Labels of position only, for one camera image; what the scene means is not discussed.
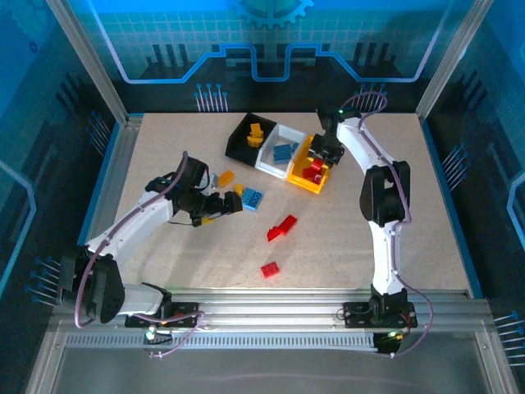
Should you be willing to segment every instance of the blue wall panel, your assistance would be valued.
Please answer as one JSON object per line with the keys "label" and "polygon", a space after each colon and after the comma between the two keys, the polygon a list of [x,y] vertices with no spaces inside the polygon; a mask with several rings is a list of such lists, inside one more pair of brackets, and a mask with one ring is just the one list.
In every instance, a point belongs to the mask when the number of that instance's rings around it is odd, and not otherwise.
{"label": "blue wall panel", "polygon": [[524,43],[525,3],[494,2],[427,119],[444,168],[468,153],[448,187],[496,317],[525,315]]}
{"label": "blue wall panel", "polygon": [[115,121],[45,2],[2,2],[0,45],[0,391],[10,394],[24,392],[55,302],[56,272],[38,262],[76,245]]}
{"label": "blue wall panel", "polygon": [[207,83],[227,92],[230,111],[312,111],[361,89],[388,91],[389,111],[413,111],[469,5],[73,3],[130,112],[207,111],[194,96]]}

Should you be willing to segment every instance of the blue lego brick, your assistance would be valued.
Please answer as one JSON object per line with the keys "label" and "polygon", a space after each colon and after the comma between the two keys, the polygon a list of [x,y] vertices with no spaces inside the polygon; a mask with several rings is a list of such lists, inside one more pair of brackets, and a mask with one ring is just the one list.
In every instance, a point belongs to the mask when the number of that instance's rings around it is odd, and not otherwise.
{"label": "blue lego brick", "polygon": [[243,193],[243,208],[256,211],[264,194],[260,191],[250,189],[249,187],[244,189]]}
{"label": "blue lego brick", "polygon": [[291,159],[292,159],[291,151],[273,154],[273,162],[275,164],[287,164]]}
{"label": "blue lego brick", "polygon": [[276,145],[273,147],[273,154],[291,153],[292,147],[289,144]]}

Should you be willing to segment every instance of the gear logo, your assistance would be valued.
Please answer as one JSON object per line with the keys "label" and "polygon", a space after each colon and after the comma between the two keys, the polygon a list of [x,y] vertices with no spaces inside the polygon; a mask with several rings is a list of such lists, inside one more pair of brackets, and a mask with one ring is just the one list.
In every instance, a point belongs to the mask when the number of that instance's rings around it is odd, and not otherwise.
{"label": "gear logo", "polygon": [[273,29],[277,25],[284,28],[286,22],[295,23],[297,16],[305,16],[313,0],[230,0],[230,5],[246,23]]}
{"label": "gear logo", "polygon": [[49,24],[44,0],[0,0],[0,11],[9,11],[18,27],[30,39],[38,38]]}

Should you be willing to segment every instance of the white robotic arm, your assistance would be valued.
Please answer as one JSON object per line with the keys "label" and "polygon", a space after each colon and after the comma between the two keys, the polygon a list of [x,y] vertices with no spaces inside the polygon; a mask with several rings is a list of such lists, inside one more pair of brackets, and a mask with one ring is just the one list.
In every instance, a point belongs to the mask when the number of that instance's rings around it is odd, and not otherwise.
{"label": "white robotic arm", "polygon": [[[212,193],[215,182],[211,178],[215,176],[210,177],[206,164],[187,158],[180,175],[172,172],[150,181],[123,219],[85,247],[62,256],[58,302],[76,307],[81,300],[83,317],[100,323],[108,323],[119,314],[171,317],[169,292],[147,283],[124,284],[120,271],[152,232],[179,211],[187,212],[191,224],[198,227],[204,219],[242,210],[242,200],[235,192],[226,192],[224,199]],[[82,286],[84,277],[87,280]]]}
{"label": "white robotic arm", "polygon": [[[359,207],[372,231],[374,277],[369,303],[345,306],[348,315],[358,315],[353,322],[346,320],[347,327],[396,327],[400,316],[414,317],[415,327],[413,304],[408,302],[407,291],[399,279],[398,264],[401,227],[409,206],[410,167],[385,152],[355,108],[319,108],[317,115],[325,134],[314,136],[309,157],[331,167],[339,163],[346,148],[364,174]],[[369,318],[364,318],[365,311]]]}
{"label": "white robotic arm", "polygon": [[[367,171],[371,168],[385,166],[385,163],[377,156],[368,141],[371,141],[389,162],[392,163],[395,160],[377,143],[364,123],[361,125],[361,130],[359,130],[358,124],[359,119],[357,117],[351,117],[339,123],[337,126],[337,139],[352,153],[352,156],[354,156],[361,170],[363,170],[363,174],[366,176]],[[395,252],[396,261],[399,261],[401,225],[398,225],[398,223],[399,220],[394,220],[386,222],[381,227],[373,220],[368,221],[372,231],[374,250],[374,277],[372,285],[379,294],[395,294],[403,290],[403,285],[394,275],[392,262],[392,250]]]}

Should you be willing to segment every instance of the yellow tray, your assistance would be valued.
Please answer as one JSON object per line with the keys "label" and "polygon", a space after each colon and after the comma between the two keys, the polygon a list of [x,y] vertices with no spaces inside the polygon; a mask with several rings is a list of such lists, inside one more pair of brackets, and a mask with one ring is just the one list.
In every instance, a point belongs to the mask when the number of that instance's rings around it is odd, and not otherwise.
{"label": "yellow tray", "polygon": [[303,170],[305,168],[310,167],[310,165],[312,164],[312,161],[308,159],[308,150],[310,149],[312,140],[313,135],[309,135],[299,148],[299,154],[297,155],[295,161],[292,163],[290,172],[288,173],[288,178],[286,178],[286,180],[289,183],[293,183],[294,185],[301,186],[306,190],[310,190],[313,193],[319,194],[321,193],[322,187],[325,185],[326,179],[328,179],[328,177],[330,176],[330,168],[322,168],[322,178],[321,183],[319,185],[317,183],[309,181],[308,179],[303,178]]}

